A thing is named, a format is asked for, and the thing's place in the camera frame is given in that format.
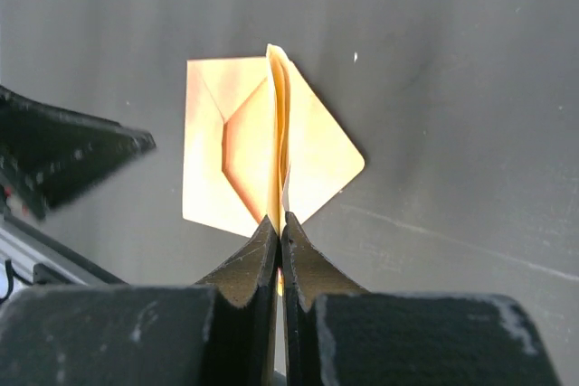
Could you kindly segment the cream paper letter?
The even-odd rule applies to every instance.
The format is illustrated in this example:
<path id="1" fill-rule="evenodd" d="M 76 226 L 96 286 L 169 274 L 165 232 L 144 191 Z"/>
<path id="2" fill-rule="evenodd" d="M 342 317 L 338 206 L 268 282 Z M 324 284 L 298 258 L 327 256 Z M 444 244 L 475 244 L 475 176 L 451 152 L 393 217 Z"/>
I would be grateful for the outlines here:
<path id="1" fill-rule="evenodd" d="M 290 169 L 290 73 L 289 59 L 277 45 L 266 49 L 268 63 L 268 96 L 272 110 L 270 173 L 268 176 L 267 215 L 278 236 L 285 227 L 285 211 L 289 208 L 284 186 Z"/>

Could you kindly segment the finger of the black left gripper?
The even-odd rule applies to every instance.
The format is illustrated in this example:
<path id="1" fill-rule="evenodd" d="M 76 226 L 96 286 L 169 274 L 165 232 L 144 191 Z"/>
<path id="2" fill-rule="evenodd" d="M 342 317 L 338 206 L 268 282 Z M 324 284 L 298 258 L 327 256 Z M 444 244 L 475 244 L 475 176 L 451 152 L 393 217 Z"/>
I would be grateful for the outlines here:
<path id="1" fill-rule="evenodd" d="M 1 88 L 1 210 L 17 197 L 36 219 L 153 151 L 153 136 Z"/>

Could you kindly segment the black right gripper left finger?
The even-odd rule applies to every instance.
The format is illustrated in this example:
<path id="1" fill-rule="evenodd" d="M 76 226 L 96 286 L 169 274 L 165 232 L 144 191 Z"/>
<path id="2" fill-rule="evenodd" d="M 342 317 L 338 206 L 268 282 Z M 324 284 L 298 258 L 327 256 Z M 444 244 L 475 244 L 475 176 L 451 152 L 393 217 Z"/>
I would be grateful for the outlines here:
<path id="1" fill-rule="evenodd" d="M 275 385 L 278 236 L 189 286 L 30 283 L 4 262 L 4 385 Z"/>

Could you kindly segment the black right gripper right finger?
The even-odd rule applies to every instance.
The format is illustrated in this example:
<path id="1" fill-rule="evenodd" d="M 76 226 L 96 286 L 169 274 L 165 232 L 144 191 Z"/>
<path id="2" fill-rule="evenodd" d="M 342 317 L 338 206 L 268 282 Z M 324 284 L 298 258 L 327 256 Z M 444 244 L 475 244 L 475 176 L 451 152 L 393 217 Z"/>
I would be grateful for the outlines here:
<path id="1" fill-rule="evenodd" d="M 287 213 L 280 236 L 290 385 L 557 385 L 533 321 L 496 294 L 373 293 Z"/>

